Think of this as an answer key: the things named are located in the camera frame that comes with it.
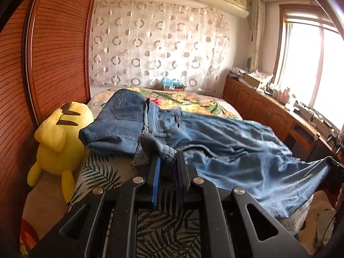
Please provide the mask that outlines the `wooden side cabinet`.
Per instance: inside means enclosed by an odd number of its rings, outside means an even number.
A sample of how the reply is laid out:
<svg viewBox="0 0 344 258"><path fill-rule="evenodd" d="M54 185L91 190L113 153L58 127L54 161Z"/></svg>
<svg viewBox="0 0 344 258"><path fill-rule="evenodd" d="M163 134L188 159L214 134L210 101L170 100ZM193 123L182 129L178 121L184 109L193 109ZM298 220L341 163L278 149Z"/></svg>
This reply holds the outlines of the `wooden side cabinet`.
<svg viewBox="0 0 344 258"><path fill-rule="evenodd" d="M288 131L295 122L318 132L305 119L287 110L271 96L262 94L232 77L226 77L223 98L238 111L243 119L256 121L272 128L283 143ZM326 156L332 156L339 159L339 161L341 160L339 155L332 151L330 145L320 135L313 152L306 161L314 161Z"/></svg>

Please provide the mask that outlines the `window with wooden frame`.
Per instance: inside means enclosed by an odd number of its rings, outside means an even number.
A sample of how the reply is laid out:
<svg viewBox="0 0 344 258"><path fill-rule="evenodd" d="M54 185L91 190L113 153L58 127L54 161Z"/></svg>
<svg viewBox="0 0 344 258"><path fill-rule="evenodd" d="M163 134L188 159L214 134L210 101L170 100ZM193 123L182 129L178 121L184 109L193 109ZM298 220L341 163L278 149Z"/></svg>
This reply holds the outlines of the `window with wooden frame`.
<svg viewBox="0 0 344 258"><path fill-rule="evenodd" d="M282 4L275 82L325 125L343 127L343 38L318 6Z"/></svg>

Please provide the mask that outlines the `cardboard box on cabinet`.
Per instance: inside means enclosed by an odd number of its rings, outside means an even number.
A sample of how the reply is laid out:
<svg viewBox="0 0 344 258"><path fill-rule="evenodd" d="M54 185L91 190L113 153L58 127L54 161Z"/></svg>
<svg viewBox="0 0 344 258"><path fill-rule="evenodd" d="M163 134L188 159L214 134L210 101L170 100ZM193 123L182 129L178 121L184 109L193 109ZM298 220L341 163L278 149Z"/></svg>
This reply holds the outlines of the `cardboard box on cabinet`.
<svg viewBox="0 0 344 258"><path fill-rule="evenodd" d="M264 78L261 77L255 77L252 76L251 74L245 74L243 76L243 80L249 84L250 86L252 86L253 88L256 89L262 89L266 86L266 80Z"/></svg>

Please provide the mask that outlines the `circle pattern sheer curtain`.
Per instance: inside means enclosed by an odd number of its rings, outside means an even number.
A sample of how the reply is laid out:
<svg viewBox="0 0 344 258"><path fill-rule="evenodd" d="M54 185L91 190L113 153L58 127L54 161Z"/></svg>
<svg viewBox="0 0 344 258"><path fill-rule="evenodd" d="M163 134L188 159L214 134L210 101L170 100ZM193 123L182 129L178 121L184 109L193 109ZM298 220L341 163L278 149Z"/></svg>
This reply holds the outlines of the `circle pattern sheer curtain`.
<svg viewBox="0 0 344 258"><path fill-rule="evenodd" d="M156 88L163 80L218 96L229 53L224 15L208 8L151 1L101 0L93 12L92 84Z"/></svg>

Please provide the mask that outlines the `pink figurine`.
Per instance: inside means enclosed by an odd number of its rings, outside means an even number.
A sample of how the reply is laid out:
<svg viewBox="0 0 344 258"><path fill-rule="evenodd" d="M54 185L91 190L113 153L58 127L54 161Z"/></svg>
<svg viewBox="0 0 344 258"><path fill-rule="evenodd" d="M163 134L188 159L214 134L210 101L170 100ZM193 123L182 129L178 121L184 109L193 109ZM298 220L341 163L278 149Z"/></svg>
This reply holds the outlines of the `pink figurine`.
<svg viewBox="0 0 344 258"><path fill-rule="evenodd" d="M286 88L280 96L280 102L284 105L288 104L290 101L290 89Z"/></svg>

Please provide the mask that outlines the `side window drape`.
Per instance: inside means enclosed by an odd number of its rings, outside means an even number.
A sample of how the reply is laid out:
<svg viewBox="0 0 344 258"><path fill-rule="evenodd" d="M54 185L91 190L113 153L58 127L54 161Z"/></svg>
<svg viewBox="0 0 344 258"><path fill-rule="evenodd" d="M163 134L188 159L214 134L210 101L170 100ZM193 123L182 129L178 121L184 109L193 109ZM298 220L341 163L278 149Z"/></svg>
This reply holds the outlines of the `side window drape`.
<svg viewBox="0 0 344 258"><path fill-rule="evenodd" d="M250 26L252 32L252 54L250 72L260 69L261 50L265 31L265 3L263 0L252 0Z"/></svg>

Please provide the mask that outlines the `wooden louvered wardrobe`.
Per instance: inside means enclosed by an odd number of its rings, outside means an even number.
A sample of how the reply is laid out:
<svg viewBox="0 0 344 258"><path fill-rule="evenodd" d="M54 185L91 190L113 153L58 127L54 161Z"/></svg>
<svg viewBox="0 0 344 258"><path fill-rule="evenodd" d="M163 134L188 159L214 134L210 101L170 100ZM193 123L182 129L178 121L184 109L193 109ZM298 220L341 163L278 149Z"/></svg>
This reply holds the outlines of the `wooden louvered wardrobe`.
<svg viewBox="0 0 344 258"><path fill-rule="evenodd" d="M1 0L1 243L18 248L34 132L67 101L90 100L95 0Z"/></svg>

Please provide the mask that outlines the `folded dark blue jeans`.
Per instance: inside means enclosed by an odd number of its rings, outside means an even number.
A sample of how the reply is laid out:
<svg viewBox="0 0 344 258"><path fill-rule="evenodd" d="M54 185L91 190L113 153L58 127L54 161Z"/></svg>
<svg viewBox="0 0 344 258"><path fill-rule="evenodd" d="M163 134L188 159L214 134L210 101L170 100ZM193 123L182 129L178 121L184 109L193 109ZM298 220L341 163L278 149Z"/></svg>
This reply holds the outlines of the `folded dark blue jeans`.
<svg viewBox="0 0 344 258"><path fill-rule="evenodd" d="M99 155L133 155L144 127L146 99L128 89L116 91L94 122L79 131L79 139Z"/></svg>

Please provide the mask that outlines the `blue item on box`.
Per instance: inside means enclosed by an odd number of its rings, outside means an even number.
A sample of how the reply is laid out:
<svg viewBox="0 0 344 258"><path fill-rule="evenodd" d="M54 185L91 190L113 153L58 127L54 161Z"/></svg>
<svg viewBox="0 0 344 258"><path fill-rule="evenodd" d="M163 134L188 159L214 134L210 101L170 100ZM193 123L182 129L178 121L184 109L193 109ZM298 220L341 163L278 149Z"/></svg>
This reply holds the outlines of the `blue item on box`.
<svg viewBox="0 0 344 258"><path fill-rule="evenodd" d="M161 85L164 91L184 91L185 89L185 86L181 82L169 79L168 77L163 77Z"/></svg>

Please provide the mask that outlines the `yellow Pikachu plush toy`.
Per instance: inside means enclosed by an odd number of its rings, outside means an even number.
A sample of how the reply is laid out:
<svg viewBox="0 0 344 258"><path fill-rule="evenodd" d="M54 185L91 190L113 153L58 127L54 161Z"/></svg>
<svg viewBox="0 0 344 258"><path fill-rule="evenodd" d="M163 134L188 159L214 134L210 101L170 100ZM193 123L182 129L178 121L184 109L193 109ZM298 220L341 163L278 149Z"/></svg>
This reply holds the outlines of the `yellow Pikachu plush toy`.
<svg viewBox="0 0 344 258"><path fill-rule="evenodd" d="M28 185L34 187L42 171L60 176L62 194L69 203L75 188L73 173L84 156L79 131L93 121L90 108L75 101L65 103L46 118L34 134L39 146L27 175Z"/></svg>

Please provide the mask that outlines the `wall air conditioner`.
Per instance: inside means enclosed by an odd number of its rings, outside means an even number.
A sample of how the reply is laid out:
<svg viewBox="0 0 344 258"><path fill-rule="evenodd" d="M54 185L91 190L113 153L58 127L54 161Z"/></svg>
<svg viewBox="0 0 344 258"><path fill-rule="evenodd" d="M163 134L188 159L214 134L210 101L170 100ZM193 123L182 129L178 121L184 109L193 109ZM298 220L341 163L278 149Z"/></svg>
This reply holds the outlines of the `wall air conditioner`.
<svg viewBox="0 0 344 258"><path fill-rule="evenodd" d="M249 15L246 0L199 0L199 2L243 19Z"/></svg>

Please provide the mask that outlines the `palm leaf print bedsheet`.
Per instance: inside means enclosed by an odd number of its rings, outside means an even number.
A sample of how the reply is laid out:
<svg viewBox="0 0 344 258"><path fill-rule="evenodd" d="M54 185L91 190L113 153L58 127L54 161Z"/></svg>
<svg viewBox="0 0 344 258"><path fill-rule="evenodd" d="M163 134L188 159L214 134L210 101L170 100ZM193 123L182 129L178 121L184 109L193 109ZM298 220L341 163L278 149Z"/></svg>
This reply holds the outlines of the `palm leaf print bedsheet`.
<svg viewBox="0 0 344 258"><path fill-rule="evenodd" d="M86 151L69 206L97 186L110 190L137 176L131 161ZM201 257L199 212L182 209L173 188L161 189L155 210L138 211L137 235L137 257Z"/></svg>

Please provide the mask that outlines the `light blue denim jeans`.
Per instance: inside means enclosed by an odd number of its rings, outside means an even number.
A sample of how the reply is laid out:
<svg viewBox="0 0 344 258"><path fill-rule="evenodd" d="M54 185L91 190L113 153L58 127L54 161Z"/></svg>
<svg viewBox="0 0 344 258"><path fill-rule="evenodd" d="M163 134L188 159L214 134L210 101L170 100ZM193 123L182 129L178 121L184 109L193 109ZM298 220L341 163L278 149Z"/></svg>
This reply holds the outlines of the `light blue denim jeans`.
<svg viewBox="0 0 344 258"><path fill-rule="evenodd" d="M141 135L136 166L159 155L171 168L182 151L198 175L217 187L241 187L276 218L290 217L328 175L328 159L305 162L276 137L272 129L251 121L160 109L145 98L129 105Z"/></svg>

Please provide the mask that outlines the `wooden chair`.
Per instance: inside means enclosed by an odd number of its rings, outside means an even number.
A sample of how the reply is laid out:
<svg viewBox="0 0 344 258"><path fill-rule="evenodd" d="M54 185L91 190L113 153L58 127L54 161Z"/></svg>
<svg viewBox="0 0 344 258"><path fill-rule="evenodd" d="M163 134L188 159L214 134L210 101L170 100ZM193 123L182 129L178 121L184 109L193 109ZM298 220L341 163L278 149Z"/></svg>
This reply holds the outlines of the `wooden chair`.
<svg viewBox="0 0 344 258"><path fill-rule="evenodd" d="M293 156L306 161L313 152L320 133L295 122L288 131L284 144L291 150Z"/></svg>

